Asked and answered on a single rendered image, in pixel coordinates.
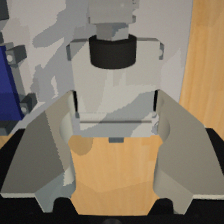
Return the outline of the toggle clamp with red handle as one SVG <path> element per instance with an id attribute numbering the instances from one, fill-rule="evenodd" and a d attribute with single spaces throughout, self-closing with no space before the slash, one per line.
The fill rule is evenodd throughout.
<path id="1" fill-rule="evenodd" d="M 0 21 L 9 19 L 7 0 L 0 0 Z"/>
<path id="2" fill-rule="evenodd" d="M 89 0 L 89 24 L 96 35 L 89 38 L 90 62 L 101 69 L 128 68 L 136 63 L 137 37 L 128 34 L 136 22 L 133 9 L 139 0 Z"/>

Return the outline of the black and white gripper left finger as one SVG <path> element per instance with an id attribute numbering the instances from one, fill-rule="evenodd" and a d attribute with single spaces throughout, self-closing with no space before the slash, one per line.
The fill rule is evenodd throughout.
<path id="1" fill-rule="evenodd" d="M 70 90 L 0 149 L 0 224 L 52 212 L 57 197 L 71 199 L 76 172 L 67 143 L 76 112 L 77 93 Z"/>

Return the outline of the grey fixture plate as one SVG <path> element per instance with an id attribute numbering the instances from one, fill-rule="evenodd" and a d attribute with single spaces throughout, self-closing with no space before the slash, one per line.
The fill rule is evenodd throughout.
<path id="1" fill-rule="evenodd" d="M 25 128 L 70 90 L 75 91 L 66 46 L 73 39 L 96 35 L 89 24 L 88 0 L 7 0 L 9 19 L 0 21 L 4 43 L 25 45 L 27 58 L 18 63 L 25 94 L 35 93 L 37 104 L 10 134 Z M 159 60 L 156 90 L 179 103 L 182 90 L 193 0 L 140 0 L 133 9 L 136 22 L 129 33 L 157 38 L 164 44 Z"/>

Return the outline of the dark blue rectangular block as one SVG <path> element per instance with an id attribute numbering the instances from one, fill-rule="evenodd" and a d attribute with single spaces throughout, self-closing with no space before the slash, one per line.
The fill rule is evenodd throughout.
<path id="1" fill-rule="evenodd" d="M 8 65 L 5 51 L 13 42 L 0 44 L 0 120 L 23 120 L 20 102 L 26 97 L 18 64 Z"/>

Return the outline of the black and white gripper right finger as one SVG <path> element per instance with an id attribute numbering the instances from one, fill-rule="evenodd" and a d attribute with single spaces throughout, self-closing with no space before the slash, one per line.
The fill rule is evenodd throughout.
<path id="1" fill-rule="evenodd" d="M 163 90 L 155 90 L 159 146 L 153 191 L 174 214 L 224 224 L 224 141 Z"/>

